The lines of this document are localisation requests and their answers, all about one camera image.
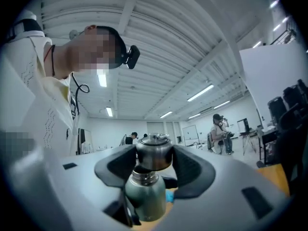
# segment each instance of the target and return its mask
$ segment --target orange object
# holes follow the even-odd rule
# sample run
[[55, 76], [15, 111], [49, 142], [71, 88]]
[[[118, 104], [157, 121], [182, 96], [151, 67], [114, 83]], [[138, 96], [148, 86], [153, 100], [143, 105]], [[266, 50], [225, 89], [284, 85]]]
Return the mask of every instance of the orange object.
[[287, 196], [290, 196], [289, 185], [281, 164], [257, 169], [265, 178], [273, 182]]

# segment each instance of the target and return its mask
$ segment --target white ceiling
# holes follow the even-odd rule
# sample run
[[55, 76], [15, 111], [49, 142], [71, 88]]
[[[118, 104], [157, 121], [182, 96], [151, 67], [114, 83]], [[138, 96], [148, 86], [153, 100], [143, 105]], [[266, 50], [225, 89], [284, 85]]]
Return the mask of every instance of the white ceiling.
[[[91, 117], [107, 118], [111, 107], [120, 119], [166, 120], [188, 117], [241, 97], [246, 87], [238, 46], [249, 48], [267, 30], [261, 23], [268, 4], [260, 0], [42, 0], [44, 31], [56, 45], [86, 26], [111, 26], [127, 49], [141, 56], [133, 70], [110, 70], [107, 88], [97, 76], [76, 73], [90, 93], [78, 100]], [[213, 84], [192, 102], [187, 99]], [[71, 82], [71, 90], [76, 86]]]

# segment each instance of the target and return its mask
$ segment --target ceiling light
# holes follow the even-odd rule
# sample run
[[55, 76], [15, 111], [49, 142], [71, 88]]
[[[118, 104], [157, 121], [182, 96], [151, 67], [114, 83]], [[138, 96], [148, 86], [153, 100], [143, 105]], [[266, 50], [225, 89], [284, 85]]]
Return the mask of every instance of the ceiling light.
[[225, 104], [227, 104], [227, 103], [230, 103], [230, 100], [229, 100], [229, 101], [226, 101], [226, 102], [224, 102], [224, 103], [222, 103], [222, 104], [220, 104], [220, 105], [218, 105], [218, 106], [216, 106], [216, 107], [214, 107], [214, 109], [217, 109], [217, 108], [219, 108], [219, 107], [221, 107], [221, 106], [223, 106], [223, 105], [225, 105]]
[[253, 48], [258, 47], [262, 42], [259, 41]]
[[209, 85], [207, 88], [205, 88], [204, 90], [202, 90], [198, 94], [194, 95], [193, 97], [191, 97], [187, 101], [190, 102], [190, 101], [196, 99], [197, 97], [201, 96], [203, 93], [207, 92], [208, 90], [211, 90], [213, 87], [214, 87], [213, 85]]
[[196, 117], [196, 116], [199, 116], [199, 115], [201, 115], [201, 114], [193, 115], [193, 116], [189, 117], [188, 119], [192, 119], [192, 118], [194, 118], [194, 117]]
[[276, 26], [273, 30], [273, 32], [275, 32], [279, 27], [281, 26], [281, 24], [279, 24], [278, 26]]
[[279, 0], [275, 0], [271, 5], [270, 8], [274, 8], [279, 3]]
[[287, 20], [289, 19], [289, 17], [286, 17], [282, 20], [282, 23], [285, 23]]
[[167, 115], [169, 115], [171, 113], [172, 113], [172, 111], [169, 111], [167, 114], [162, 115], [160, 118], [164, 118], [165, 116], [167, 116]]
[[98, 75], [98, 81], [101, 87], [107, 87], [106, 75]]
[[106, 107], [107, 113], [110, 117], [112, 117], [112, 110], [109, 107]]

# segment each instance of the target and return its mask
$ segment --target blue object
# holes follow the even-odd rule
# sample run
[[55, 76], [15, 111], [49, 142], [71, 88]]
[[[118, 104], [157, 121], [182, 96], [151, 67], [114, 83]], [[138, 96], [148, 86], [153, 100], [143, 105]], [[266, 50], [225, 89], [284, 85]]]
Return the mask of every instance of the blue object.
[[170, 190], [166, 190], [166, 202], [173, 203], [173, 192]]

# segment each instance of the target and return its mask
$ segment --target metal bottle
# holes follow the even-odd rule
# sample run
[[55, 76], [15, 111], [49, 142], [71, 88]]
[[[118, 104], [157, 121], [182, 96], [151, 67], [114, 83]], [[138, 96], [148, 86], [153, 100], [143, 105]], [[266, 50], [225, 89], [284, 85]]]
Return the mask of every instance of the metal bottle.
[[162, 170], [171, 165], [172, 141], [166, 134], [149, 134], [136, 144], [139, 165], [148, 170]]
[[136, 166], [125, 185], [125, 193], [141, 221], [155, 221], [166, 211], [166, 187], [154, 171]]

